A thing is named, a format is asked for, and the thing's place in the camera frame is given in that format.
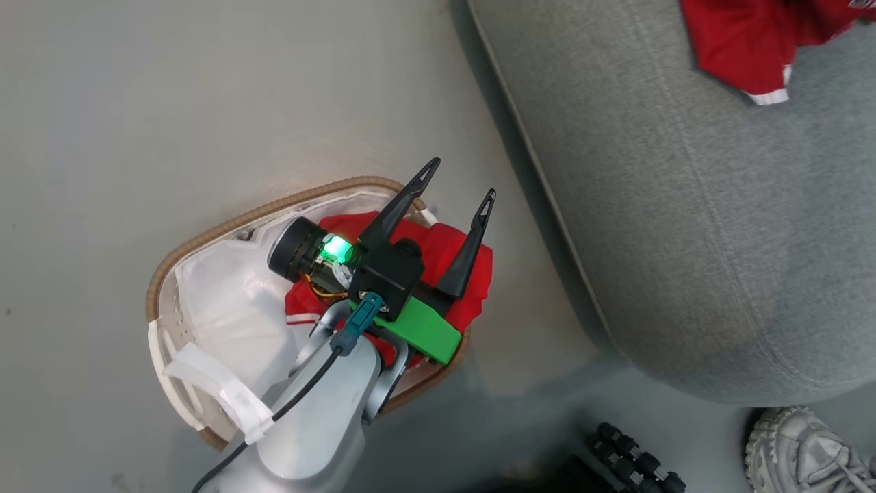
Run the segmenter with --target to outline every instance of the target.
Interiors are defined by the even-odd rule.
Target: teal connector
[[[338,347],[341,348],[341,356],[346,356],[356,347],[357,341],[362,337],[365,329],[371,325],[374,318],[380,313],[380,308],[383,307],[383,298],[380,295],[368,292],[363,298],[343,328],[335,334],[335,337],[329,342],[329,347],[335,351]]]

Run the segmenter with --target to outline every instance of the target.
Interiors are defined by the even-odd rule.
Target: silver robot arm
[[[271,386],[263,400],[277,412],[314,376],[331,355],[327,342],[335,325],[350,314],[346,303],[332,305],[302,348],[292,375]],[[407,343],[373,325],[371,332],[396,350],[391,367],[380,371],[380,355],[366,338],[335,360],[320,381],[265,437],[246,448],[199,490],[201,493],[336,493],[364,446],[363,421],[370,423],[404,373]],[[223,458],[243,441],[239,433]]]

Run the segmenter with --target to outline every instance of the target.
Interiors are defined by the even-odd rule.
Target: laundry basket
[[[213,397],[165,376],[167,363],[194,342],[257,395],[286,378],[309,328],[286,324],[284,297],[292,284],[267,268],[273,241],[295,218],[319,222],[336,214],[378,211],[401,188],[392,180],[365,176],[287,196],[196,236],[159,264],[146,295],[155,374],[173,408],[211,446],[224,448],[236,427]],[[435,222],[419,198],[406,219],[426,227]],[[382,413],[449,375],[462,361],[468,342],[466,329],[448,365],[424,359],[409,368]]]

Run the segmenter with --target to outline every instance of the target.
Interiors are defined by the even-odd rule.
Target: white sneaker
[[[851,444],[802,406],[772,408],[745,447],[755,493],[876,493],[876,479]]]

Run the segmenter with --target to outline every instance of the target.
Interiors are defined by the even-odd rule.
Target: gray sofa
[[[696,68],[678,0],[470,7],[627,358],[746,405],[876,380],[876,26],[755,107]]]

